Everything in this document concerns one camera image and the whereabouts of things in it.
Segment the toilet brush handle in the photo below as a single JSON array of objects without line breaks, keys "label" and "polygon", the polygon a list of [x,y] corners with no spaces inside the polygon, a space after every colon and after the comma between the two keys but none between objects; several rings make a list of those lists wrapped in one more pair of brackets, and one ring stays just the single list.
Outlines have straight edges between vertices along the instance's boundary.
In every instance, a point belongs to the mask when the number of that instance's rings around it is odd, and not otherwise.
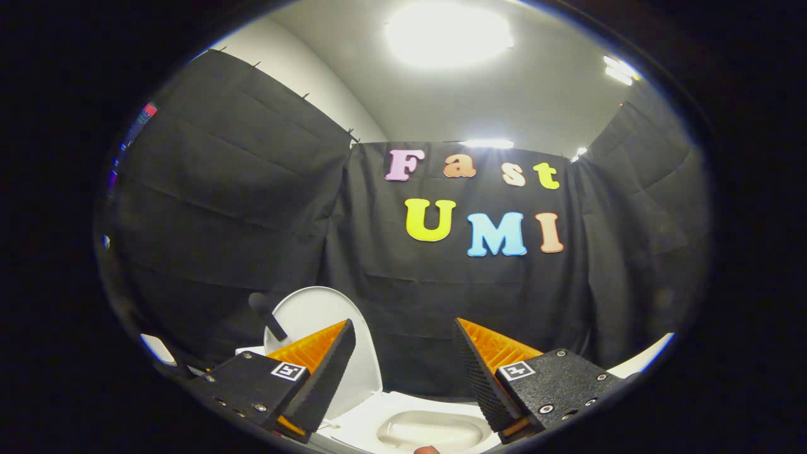
[{"label": "toilet brush handle", "polygon": [[272,314],[271,304],[262,293],[256,292],[249,295],[248,302],[249,307],[257,313],[258,317],[261,318],[272,335],[280,341],[281,344],[283,344],[283,341],[286,341],[285,344],[291,343],[287,340],[289,337],[288,334],[286,334],[286,331],[280,326],[278,319]]}]

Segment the white wall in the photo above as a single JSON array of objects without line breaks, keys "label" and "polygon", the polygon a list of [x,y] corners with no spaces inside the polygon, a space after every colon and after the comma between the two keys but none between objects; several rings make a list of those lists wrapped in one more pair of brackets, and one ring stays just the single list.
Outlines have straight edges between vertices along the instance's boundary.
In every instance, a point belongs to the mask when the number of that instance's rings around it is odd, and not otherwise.
[{"label": "white wall", "polygon": [[362,142],[386,142],[387,136],[337,75],[288,30],[264,16],[233,32],[211,48],[255,64],[320,109]]}]

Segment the pink letter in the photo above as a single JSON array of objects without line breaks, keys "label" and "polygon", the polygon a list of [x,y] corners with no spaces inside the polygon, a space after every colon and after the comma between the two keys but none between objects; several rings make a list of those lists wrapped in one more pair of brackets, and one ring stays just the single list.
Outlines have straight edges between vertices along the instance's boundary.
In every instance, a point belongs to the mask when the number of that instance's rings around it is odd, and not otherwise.
[{"label": "pink letter", "polygon": [[406,181],[409,175],[405,170],[414,172],[417,167],[417,161],[414,158],[423,159],[426,153],[422,149],[393,149],[390,150],[392,155],[392,163],[390,164],[390,173],[384,175],[387,181]]}]

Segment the foam letter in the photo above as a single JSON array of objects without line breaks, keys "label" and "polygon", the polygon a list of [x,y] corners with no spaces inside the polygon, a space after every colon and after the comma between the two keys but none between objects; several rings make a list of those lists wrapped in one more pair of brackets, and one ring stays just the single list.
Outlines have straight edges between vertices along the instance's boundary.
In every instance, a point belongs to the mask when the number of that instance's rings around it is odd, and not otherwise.
[{"label": "foam letter", "polygon": [[558,171],[550,167],[546,162],[533,167],[533,170],[538,172],[538,180],[546,189],[558,189],[560,187],[560,183],[552,181],[552,175],[557,174]]},{"label": "foam letter", "polygon": [[390,150],[392,155],[392,162],[390,163],[390,173],[384,175],[387,181],[406,181],[409,175],[405,170],[414,172],[417,167],[417,160],[426,157],[426,153],[422,149],[393,149]]},{"label": "foam letter", "polygon": [[467,154],[452,154],[445,159],[443,174],[449,178],[472,177],[476,175],[474,161]]},{"label": "foam letter", "polygon": [[482,245],[484,240],[491,252],[496,255],[499,248],[504,243],[502,254],[504,255],[524,255],[527,248],[521,240],[521,220],[524,215],[519,212],[506,212],[502,216],[499,227],[494,227],[491,218],[483,212],[475,212],[468,215],[471,225],[471,240],[468,255],[471,257],[483,257],[487,255],[487,249]]},{"label": "foam letter", "polygon": [[438,200],[434,204],[440,209],[440,223],[436,229],[426,229],[426,207],[430,205],[426,199],[406,199],[403,202],[406,211],[406,231],[412,238],[422,242],[439,242],[449,236],[451,231],[451,210],[457,206],[451,200]]},{"label": "foam letter", "polygon": [[527,183],[527,180],[524,179],[524,175],[522,175],[524,171],[518,164],[505,162],[502,164],[502,172],[504,182],[511,186],[524,186]]},{"label": "foam letter", "polygon": [[541,233],[544,236],[541,250],[547,254],[562,251],[563,244],[558,240],[558,228],[555,226],[558,215],[553,212],[540,212],[535,215],[535,219],[541,223]]}]

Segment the finger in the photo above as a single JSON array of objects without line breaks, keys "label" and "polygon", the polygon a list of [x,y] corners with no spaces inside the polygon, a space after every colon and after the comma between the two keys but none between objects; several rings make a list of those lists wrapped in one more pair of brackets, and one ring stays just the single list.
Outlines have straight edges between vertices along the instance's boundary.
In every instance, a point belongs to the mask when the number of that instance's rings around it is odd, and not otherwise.
[{"label": "finger", "polygon": [[434,446],[423,446],[417,448],[415,454],[440,454],[440,452]]}]

